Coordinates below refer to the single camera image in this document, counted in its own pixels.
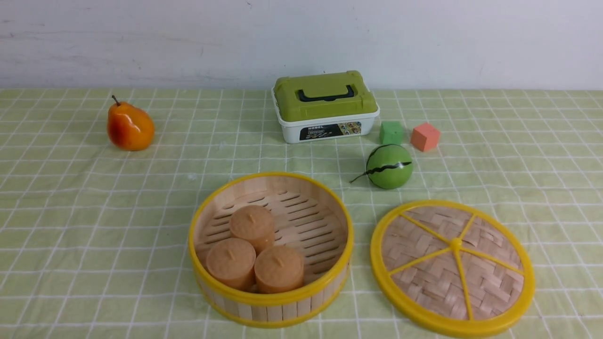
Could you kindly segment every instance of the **green ball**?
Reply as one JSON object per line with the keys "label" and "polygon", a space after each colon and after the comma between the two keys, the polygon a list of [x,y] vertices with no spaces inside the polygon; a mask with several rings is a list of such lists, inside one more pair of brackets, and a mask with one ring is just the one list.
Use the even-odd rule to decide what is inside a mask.
{"label": "green ball", "polygon": [[367,160],[367,171],[363,175],[367,175],[378,187],[395,189],[406,184],[413,168],[411,155],[406,148],[388,144],[378,146],[371,152]]}

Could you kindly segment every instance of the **yellow rim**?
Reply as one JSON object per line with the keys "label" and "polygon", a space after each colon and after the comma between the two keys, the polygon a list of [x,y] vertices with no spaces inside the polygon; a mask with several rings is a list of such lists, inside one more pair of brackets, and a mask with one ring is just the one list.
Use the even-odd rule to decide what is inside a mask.
{"label": "yellow rim", "polygon": [[[381,255],[381,244],[382,244],[382,240],[383,240],[385,231],[387,230],[387,227],[390,225],[390,223],[395,218],[401,216],[401,214],[404,211],[406,211],[408,209],[412,209],[412,208],[417,208],[420,206],[442,206],[442,207],[455,208],[455,209],[469,212],[473,216],[472,216],[472,219],[470,220],[470,222],[467,223],[467,225],[471,225],[473,219],[476,217],[482,218],[483,220],[489,222],[492,226],[494,226],[498,231],[500,231],[509,240],[511,245],[517,251],[519,258],[521,259],[521,262],[523,265],[523,272],[520,272],[520,274],[522,274],[524,276],[522,293],[519,296],[519,298],[517,299],[517,302],[515,304],[513,304],[513,306],[511,306],[510,309],[508,309],[506,312],[504,312],[503,314],[501,314],[497,317],[478,321],[478,320],[472,320],[471,307],[468,307],[467,313],[471,320],[456,320],[456,319],[443,317],[442,315],[436,314],[430,310],[423,308],[419,304],[415,303],[415,301],[410,299],[405,293],[400,291],[399,287],[390,278],[390,275],[394,271],[400,271],[400,270],[402,270],[406,267],[410,267],[420,261],[423,261],[423,260],[426,260],[429,258],[433,258],[436,255],[439,255],[439,254],[442,254],[445,252],[449,252],[449,251],[453,252],[453,255],[456,258],[456,261],[459,262],[458,255],[459,255],[460,249],[458,247],[458,244],[455,244],[453,241],[450,241],[448,239],[444,239],[446,243],[450,244],[450,247],[448,247],[446,249],[442,249],[435,253],[431,253],[430,255],[426,255],[422,258],[416,259],[402,267],[395,269],[394,271],[388,271],[385,268],[383,257]],[[419,222],[413,220],[412,218],[407,218],[407,219],[409,219],[411,222],[416,224],[418,227],[421,227],[422,229],[427,230],[430,233],[432,232],[431,229],[421,225]],[[461,235],[465,234],[465,232],[467,231],[467,228],[468,227],[466,226]],[[475,251],[471,251],[471,250],[467,250],[467,249],[462,249],[462,251],[469,252],[474,255],[476,254]],[[375,278],[376,278],[379,286],[381,287],[381,290],[384,292],[384,294],[387,296],[387,298],[394,304],[394,306],[400,312],[404,313],[412,321],[425,327],[426,329],[432,330],[434,332],[438,332],[440,334],[448,335],[450,337],[472,338],[472,337],[483,337],[483,336],[488,337],[488,336],[499,334],[499,333],[507,330],[508,328],[512,327],[517,321],[519,321],[521,316],[524,315],[524,313],[528,310],[528,308],[532,302],[532,298],[534,297],[534,290],[535,290],[534,271],[532,269],[532,264],[529,260],[528,254],[527,254],[527,252],[525,252],[524,248],[521,246],[521,243],[519,243],[519,241],[515,238],[515,236],[506,227],[501,225],[501,223],[499,223],[497,220],[493,219],[491,216],[489,216],[477,209],[471,208],[471,207],[463,205],[463,204],[454,203],[452,201],[445,201],[445,200],[422,200],[422,201],[416,201],[416,202],[404,204],[404,205],[399,206],[398,208],[393,209],[392,211],[387,213],[377,224],[377,228],[375,228],[375,231],[373,232],[373,237],[371,239],[370,252],[371,252],[371,265],[373,267],[373,274],[375,275]],[[501,261],[498,261],[495,258],[492,258],[491,256],[483,255],[482,253],[477,253],[477,254],[478,254],[478,256],[481,256],[482,258],[493,260],[497,264],[502,264],[506,268],[510,268],[514,271],[517,271],[517,270],[509,267],[507,264],[505,264]],[[460,273],[461,281],[463,283],[463,287],[466,287],[466,282],[465,282],[465,279],[463,276],[463,271],[459,270],[459,273]],[[467,288],[463,288],[463,290],[465,292],[466,301],[467,301],[467,303],[469,303],[469,296],[467,295],[468,294]]]}
{"label": "yellow rim", "polygon": [[222,308],[220,308],[218,305],[216,305],[216,303],[210,301],[210,299],[207,297],[207,295],[205,294],[203,289],[201,289],[201,286],[198,284],[198,282],[197,282],[197,285],[199,286],[199,289],[201,289],[201,294],[205,297],[205,299],[207,300],[209,305],[213,309],[215,309],[216,312],[220,313],[221,316],[223,316],[227,319],[230,319],[230,320],[234,321],[235,323],[239,323],[239,324],[245,325],[245,326],[251,326],[251,327],[256,327],[256,328],[283,328],[283,327],[297,325],[299,323],[305,322],[308,319],[314,318],[320,312],[324,311],[327,307],[329,307],[329,305],[335,300],[335,298],[337,298],[337,296],[339,296],[341,290],[343,290],[343,286],[345,286],[346,281],[350,276],[351,269],[352,269],[352,266],[350,265],[350,269],[347,270],[346,277],[343,279],[341,285],[339,285],[337,287],[337,289],[335,290],[335,292],[333,293],[331,298],[329,298],[329,300],[324,302],[319,308],[317,308],[317,309],[311,311],[310,313],[303,315],[301,317],[283,320],[282,322],[259,322],[256,320],[247,320],[247,319],[235,317],[234,315],[232,315],[232,314],[226,312],[225,310],[223,310]]}
{"label": "yellow rim", "polygon": [[[297,290],[294,290],[294,291],[284,292],[284,293],[275,293],[275,294],[256,294],[256,293],[243,292],[243,291],[236,290],[234,288],[230,288],[230,287],[218,282],[216,279],[214,279],[205,270],[205,268],[201,265],[201,262],[199,261],[199,258],[197,257],[197,254],[195,252],[195,244],[193,242],[193,239],[194,239],[194,235],[195,235],[195,224],[196,224],[197,219],[199,218],[199,216],[201,215],[201,212],[207,206],[207,204],[209,204],[209,202],[211,200],[213,200],[218,194],[222,193],[223,190],[227,189],[228,187],[233,186],[237,183],[243,182],[245,180],[250,180],[253,178],[257,178],[257,177],[267,177],[267,176],[292,177],[292,178],[296,178],[296,179],[300,179],[300,180],[305,180],[305,181],[309,181],[309,182],[315,184],[316,186],[320,187],[321,189],[323,189],[331,197],[333,197],[335,199],[335,201],[337,201],[337,203],[341,206],[341,209],[343,210],[343,213],[346,216],[348,235],[347,235],[346,247],[344,248],[343,253],[339,257],[339,260],[337,260],[335,265],[329,271],[327,271],[322,277],[320,277],[317,280],[313,281],[312,283],[310,283],[302,288],[299,288]],[[354,245],[354,227],[352,225],[352,218],[350,218],[350,215],[347,212],[347,209],[345,208],[345,206],[343,205],[343,202],[341,201],[341,199],[324,184],[322,184],[312,178],[309,178],[309,177],[306,177],[306,176],[303,176],[300,174],[287,173],[287,172],[267,172],[267,173],[250,174],[248,176],[240,177],[231,182],[228,182],[226,185],[220,187],[219,189],[217,189],[216,191],[211,193],[211,195],[208,196],[203,201],[201,206],[197,209],[195,216],[193,217],[193,220],[191,221],[191,226],[189,228],[189,239],[188,239],[189,255],[192,259],[192,265],[195,268],[195,270],[201,275],[201,278],[205,281],[205,283],[207,283],[208,287],[211,288],[212,290],[214,290],[214,292],[217,292],[217,293],[227,297],[228,299],[234,300],[236,302],[246,303],[246,304],[252,305],[252,306],[277,306],[277,305],[282,305],[282,304],[286,304],[286,303],[297,302],[299,300],[303,300],[305,298],[311,297],[314,294],[318,293],[319,291],[324,289],[329,283],[331,283],[331,281],[333,281],[337,277],[337,275],[339,275],[339,273],[342,272],[346,268],[347,263],[350,261],[350,258],[352,257],[353,245]]]}

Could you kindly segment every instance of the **black handle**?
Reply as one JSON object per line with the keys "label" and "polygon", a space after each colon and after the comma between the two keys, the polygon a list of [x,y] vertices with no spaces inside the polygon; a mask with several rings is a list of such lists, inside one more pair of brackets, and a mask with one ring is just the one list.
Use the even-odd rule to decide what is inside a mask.
{"label": "black handle", "polygon": [[341,95],[327,95],[326,97],[315,97],[315,98],[309,98],[307,97],[304,92],[303,89],[300,89],[297,91],[297,95],[299,95],[300,97],[300,101],[303,103],[309,103],[311,101],[335,101],[336,99],[343,99],[343,98],[352,98],[354,97],[354,90],[352,89],[352,87],[350,85],[346,85],[347,88],[347,93],[346,94],[341,94]]}

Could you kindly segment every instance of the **white box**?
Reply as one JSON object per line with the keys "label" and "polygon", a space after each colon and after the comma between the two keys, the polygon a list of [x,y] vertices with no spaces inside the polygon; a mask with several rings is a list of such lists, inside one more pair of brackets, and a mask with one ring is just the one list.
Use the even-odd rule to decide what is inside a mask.
{"label": "white box", "polygon": [[[314,140],[328,140],[328,139],[336,139],[336,138],[345,138],[348,136],[363,136],[367,135],[371,132],[373,128],[373,124],[375,118],[379,116],[380,108],[379,104],[377,105],[377,111],[373,113],[364,113],[364,114],[353,114],[353,115],[343,115],[336,116],[333,118],[321,118],[321,119],[312,119],[312,120],[303,120],[303,121],[295,121],[288,122],[284,121],[280,117],[279,104],[276,102],[276,97],[274,96],[274,87],[270,89],[270,95],[272,96],[272,101],[274,103],[274,110],[276,111],[276,117],[279,120],[279,124],[281,129],[283,130],[283,137],[285,138],[285,142],[287,144],[299,144],[301,142],[309,142]],[[335,135],[335,136],[323,136],[319,138],[309,137],[310,135],[320,136],[321,133],[327,133],[325,131],[331,129],[340,129],[338,124],[352,124],[360,123],[360,133],[350,133],[343,135]]]}

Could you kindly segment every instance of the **candle wick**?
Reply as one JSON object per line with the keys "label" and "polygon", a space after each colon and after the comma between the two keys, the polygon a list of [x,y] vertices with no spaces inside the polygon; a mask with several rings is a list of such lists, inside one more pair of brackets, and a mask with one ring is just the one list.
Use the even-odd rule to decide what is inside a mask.
{"label": "candle wick", "polygon": [[280,267],[285,267],[285,265],[283,264],[283,261],[280,260],[280,258],[278,257],[274,257],[274,260],[276,261],[276,263],[280,266]]}

